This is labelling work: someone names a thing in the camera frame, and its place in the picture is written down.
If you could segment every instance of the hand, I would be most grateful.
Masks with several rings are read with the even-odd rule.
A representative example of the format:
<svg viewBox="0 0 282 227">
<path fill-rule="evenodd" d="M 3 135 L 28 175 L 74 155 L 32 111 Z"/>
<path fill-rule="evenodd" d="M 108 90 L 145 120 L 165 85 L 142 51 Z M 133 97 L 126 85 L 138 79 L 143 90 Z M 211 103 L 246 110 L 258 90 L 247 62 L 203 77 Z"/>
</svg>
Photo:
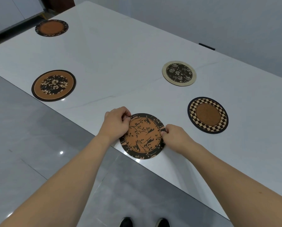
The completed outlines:
<svg viewBox="0 0 282 227">
<path fill-rule="evenodd" d="M 200 144 L 196 143 L 182 127 L 167 124 L 165 128 L 166 132 L 161 132 L 163 141 L 173 151 L 184 155 L 189 150 L 200 146 Z"/>
<path fill-rule="evenodd" d="M 119 107 L 106 112 L 97 136 L 107 138 L 109 144 L 113 143 L 128 131 L 131 115 L 126 107 Z"/>
</svg>

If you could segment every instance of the floral coaster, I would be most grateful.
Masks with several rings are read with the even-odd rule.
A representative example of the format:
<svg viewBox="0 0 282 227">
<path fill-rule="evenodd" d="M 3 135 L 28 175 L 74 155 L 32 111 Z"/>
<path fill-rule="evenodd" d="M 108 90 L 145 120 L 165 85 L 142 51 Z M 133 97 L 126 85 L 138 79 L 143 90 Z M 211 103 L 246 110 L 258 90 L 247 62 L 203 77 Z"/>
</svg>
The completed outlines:
<svg viewBox="0 0 282 227">
<path fill-rule="evenodd" d="M 68 24 L 62 20 L 46 20 L 36 26 L 35 31 L 43 37 L 56 37 L 68 30 Z"/>
<path fill-rule="evenodd" d="M 170 61 L 162 68 L 164 78 L 177 86 L 188 86 L 196 81 L 196 71 L 182 61 Z"/>
<path fill-rule="evenodd" d="M 128 132 L 120 138 L 120 143 L 130 156 L 136 159 L 150 159 L 161 152 L 165 143 L 161 131 L 166 131 L 156 117 L 138 113 L 131 116 Z"/>
<path fill-rule="evenodd" d="M 187 108 L 190 121 L 201 131 L 211 134 L 223 132 L 228 126 L 228 115 L 217 101 L 198 97 Z"/>
<path fill-rule="evenodd" d="M 35 98 L 51 102 L 67 97 L 74 90 L 76 79 L 65 70 L 53 70 L 39 76 L 32 85 Z"/>
</svg>

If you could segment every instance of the round coaster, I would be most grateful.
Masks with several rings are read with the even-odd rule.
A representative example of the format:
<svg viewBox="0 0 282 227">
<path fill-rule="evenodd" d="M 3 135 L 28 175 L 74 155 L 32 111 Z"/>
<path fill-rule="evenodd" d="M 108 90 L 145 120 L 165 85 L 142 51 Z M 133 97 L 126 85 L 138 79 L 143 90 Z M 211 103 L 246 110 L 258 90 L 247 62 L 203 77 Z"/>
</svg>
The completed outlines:
<svg viewBox="0 0 282 227">
<path fill-rule="evenodd" d="M 192 123 L 201 131 L 211 134 L 223 132 L 228 126 L 228 115 L 217 101 L 198 97 L 187 108 Z"/>
<path fill-rule="evenodd" d="M 36 33 L 44 37 L 56 37 L 68 30 L 68 24 L 62 20 L 46 20 L 35 28 Z"/>
<path fill-rule="evenodd" d="M 35 98 L 51 102 L 67 97 L 74 90 L 76 79 L 65 70 L 53 70 L 39 76 L 32 85 Z"/>
<path fill-rule="evenodd" d="M 189 86 L 196 81 L 196 71 L 182 61 L 167 62 L 162 68 L 164 78 L 177 86 Z"/>
<path fill-rule="evenodd" d="M 161 131 L 166 131 L 156 117 L 139 113 L 131 116 L 128 132 L 120 138 L 120 143 L 130 156 L 136 159 L 150 159 L 161 152 L 165 143 Z"/>
</svg>

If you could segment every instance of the cork coaster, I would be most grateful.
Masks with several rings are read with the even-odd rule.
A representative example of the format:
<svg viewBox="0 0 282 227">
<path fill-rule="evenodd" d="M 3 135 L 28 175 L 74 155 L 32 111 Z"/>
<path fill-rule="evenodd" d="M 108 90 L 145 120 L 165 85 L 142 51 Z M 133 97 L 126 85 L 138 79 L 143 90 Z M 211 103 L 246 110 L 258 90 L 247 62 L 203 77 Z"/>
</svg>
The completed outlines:
<svg viewBox="0 0 282 227">
<path fill-rule="evenodd" d="M 196 71 L 182 61 L 167 62 L 162 68 L 164 78 L 177 86 L 189 86 L 196 81 Z"/>
<path fill-rule="evenodd" d="M 136 159 L 150 159 L 161 152 L 165 143 L 161 131 L 166 131 L 156 117 L 139 113 L 131 116 L 128 132 L 120 138 L 120 143 L 130 156 Z"/>
<path fill-rule="evenodd" d="M 68 24 L 62 20 L 46 20 L 35 28 L 36 33 L 44 37 L 56 37 L 68 30 Z"/>
<path fill-rule="evenodd" d="M 228 126 L 228 115 L 217 101 L 198 97 L 188 105 L 188 116 L 201 131 L 211 134 L 223 132 Z"/>
<path fill-rule="evenodd" d="M 39 76 L 32 85 L 35 98 L 52 102 L 67 97 L 74 90 L 76 79 L 65 70 L 53 70 Z"/>
</svg>

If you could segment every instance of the black shoe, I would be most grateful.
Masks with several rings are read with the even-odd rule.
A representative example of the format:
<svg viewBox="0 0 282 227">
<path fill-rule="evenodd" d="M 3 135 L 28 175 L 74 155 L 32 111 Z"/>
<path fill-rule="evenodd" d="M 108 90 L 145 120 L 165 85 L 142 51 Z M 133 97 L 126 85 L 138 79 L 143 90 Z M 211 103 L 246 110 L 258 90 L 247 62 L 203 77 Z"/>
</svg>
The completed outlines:
<svg viewBox="0 0 282 227">
<path fill-rule="evenodd" d="M 130 217 L 123 218 L 119 227 L 133 227 L 131 218 Z"/>
<path fill-rule="evenodd" d="M 160 220 L 158 220 L 156 227 L 170 227 L 170 224 L 168 220 L 166 220 L 165 218 L 161 218 Z"/>
</svg>

